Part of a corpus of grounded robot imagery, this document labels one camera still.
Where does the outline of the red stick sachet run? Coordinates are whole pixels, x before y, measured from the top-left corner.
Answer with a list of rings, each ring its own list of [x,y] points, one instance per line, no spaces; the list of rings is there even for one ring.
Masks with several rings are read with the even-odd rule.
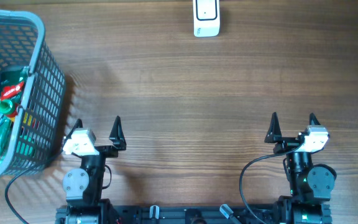
[[[12,85],[12,86],[5,86],[2,89],[1,95],[0,95],[0,100],[6,100],[6,99],[10,99],[16,95],[18,95],[19,93],[21,93],[23,91],[24,88],[24,83],[25,82],[20,82],[16,85]]]

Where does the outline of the green cap sauce bottle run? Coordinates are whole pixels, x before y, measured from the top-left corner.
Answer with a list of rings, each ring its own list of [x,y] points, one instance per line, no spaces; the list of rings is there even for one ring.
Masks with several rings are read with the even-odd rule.
[[[14,118],[17,115],[17,103],[10,99],[0,100],[0,113],[8,118]]]

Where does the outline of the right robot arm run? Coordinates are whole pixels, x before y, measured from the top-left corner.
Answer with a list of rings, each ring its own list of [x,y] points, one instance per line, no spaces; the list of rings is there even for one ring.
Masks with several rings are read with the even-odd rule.
[[[331,223],[328,201],[337,178],[326,164],[314,164],[312,155],[324,149],[330,138],[325,126],[311,113],[309,125],[296,137],[284,137],[276,112],[272,113],[264,142],[274,144],[273,154],[285,156],[283,166],[290,196],[273,204],[274,223]]]

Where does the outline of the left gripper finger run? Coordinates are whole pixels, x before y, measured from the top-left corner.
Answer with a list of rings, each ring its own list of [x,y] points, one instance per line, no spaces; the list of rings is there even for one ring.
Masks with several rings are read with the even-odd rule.
[[[83,123],[81,119],[77,119],[74,126],[72,127],[72,129],[70,130],[70,132],[64,137],[64,139],[71,139],[71,136],[73,134],[73,132],[78,129],[78,128],[82,128],[83,127]]]
[[[109,140],[117,150],[126,150],[126,140],[122,130],[120,116],[116,116],[116,119],[114,120]]]

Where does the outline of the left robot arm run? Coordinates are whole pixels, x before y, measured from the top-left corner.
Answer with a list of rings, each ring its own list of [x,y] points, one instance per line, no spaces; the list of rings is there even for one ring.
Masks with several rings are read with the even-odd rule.
[[[121,118],[117,116],[112,126],[109,140],[112,144],[95,146],[96,136],[90,128],[84,128],[78,119],[65,138],[63,152],[81,159],[79,168],[68,171],[62,181],[66,193],[66,207],[57,209],[55,222],[60,224],[77,223],[121,223],[120,214],[109,199],[102,199],[104,173],[111,170],[106,165],[107,158],[117,158],[119,151],[126,150],[126,140],[122,131]]]

